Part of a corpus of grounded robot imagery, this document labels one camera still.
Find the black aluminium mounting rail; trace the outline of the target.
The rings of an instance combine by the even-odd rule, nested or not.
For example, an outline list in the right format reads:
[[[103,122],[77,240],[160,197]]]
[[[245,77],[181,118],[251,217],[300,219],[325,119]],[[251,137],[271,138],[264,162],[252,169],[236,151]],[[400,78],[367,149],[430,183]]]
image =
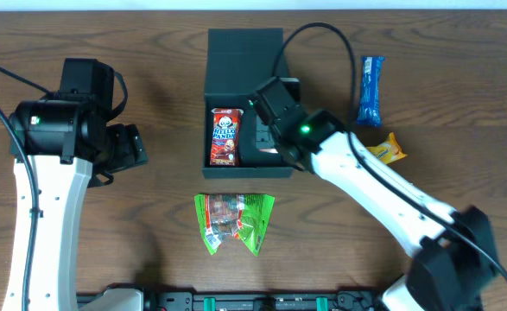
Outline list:
[[[336,293],[255,294],[159,292],[145,295],[144,307],[147,310],[156,311],[378,311],[383,309],[377,295],[369,290],[347,290]]]

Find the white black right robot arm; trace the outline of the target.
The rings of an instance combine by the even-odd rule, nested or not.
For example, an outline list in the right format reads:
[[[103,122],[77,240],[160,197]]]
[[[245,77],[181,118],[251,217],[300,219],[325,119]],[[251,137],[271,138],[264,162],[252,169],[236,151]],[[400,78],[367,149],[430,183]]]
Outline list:
[[[502,266],[491,223],[477,207],[460,213],[379,161],[331,113],[299,105],[255,109],[285,159],[349,194],[412,258],[379,297],[385,310],[473,310]]]

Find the red Hello Panda snack box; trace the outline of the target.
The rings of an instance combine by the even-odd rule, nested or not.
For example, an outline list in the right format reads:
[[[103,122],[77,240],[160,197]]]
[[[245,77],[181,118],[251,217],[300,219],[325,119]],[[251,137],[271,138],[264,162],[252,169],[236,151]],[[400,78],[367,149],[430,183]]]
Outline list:
[[[238,134],[243,110],[214,108],[211,142],[211,166],[238,165]]]

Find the green candy bag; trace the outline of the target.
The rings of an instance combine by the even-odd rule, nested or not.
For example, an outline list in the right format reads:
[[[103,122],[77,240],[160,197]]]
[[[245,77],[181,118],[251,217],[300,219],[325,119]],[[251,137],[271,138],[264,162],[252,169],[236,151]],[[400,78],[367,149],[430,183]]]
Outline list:
[[[268,194],[197,194],[194,205],[201,238],[213,255],[229,238],[244,243],[258,256],[266,236],[275,198]]]

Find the orange Lemond biscuit packet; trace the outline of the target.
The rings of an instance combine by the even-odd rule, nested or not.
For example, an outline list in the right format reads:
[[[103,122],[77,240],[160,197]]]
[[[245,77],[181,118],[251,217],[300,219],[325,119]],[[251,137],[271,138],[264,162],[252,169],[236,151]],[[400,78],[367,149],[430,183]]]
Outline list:
[[[407,156],[407,154],[402,151],[401,146],[396,140],[396,135],[393,132],[386,137],[384,142],[378,144],[378,146],[367,147],[367,149],[384,164],[390,164]]]

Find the dark green gift box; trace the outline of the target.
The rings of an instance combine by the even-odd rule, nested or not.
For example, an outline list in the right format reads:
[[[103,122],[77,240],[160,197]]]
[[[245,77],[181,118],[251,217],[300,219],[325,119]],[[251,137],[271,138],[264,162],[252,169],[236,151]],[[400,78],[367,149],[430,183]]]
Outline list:
[[[207,179],[289,178],[294,169],[273,147],[269,130],[249,103],[249,96],[272,74],[283,44],[282,29],[210,29],[204,84],[205,130],[202,173]],[[238,128],[238,164],[213,166],[214,108],[244,112]]]

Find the blue cookie roll packet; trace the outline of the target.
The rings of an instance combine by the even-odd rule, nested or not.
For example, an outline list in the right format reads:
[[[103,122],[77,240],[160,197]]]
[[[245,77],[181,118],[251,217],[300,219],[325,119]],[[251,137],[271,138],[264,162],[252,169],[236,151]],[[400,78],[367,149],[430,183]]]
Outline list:
[[[379,80],[384,56],[362,57],[362,78],[357,124],[379,127],[382,125],[379,104]]]

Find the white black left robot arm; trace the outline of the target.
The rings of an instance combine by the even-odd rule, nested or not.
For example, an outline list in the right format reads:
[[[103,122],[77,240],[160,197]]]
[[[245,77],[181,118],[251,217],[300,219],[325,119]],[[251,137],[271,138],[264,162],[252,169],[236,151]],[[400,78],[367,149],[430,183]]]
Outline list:
[[[76,310],[86,191],[147,162],[134,124],[112,124],[91,100],[22,101],[10,115],[16,229],[4,310]]]

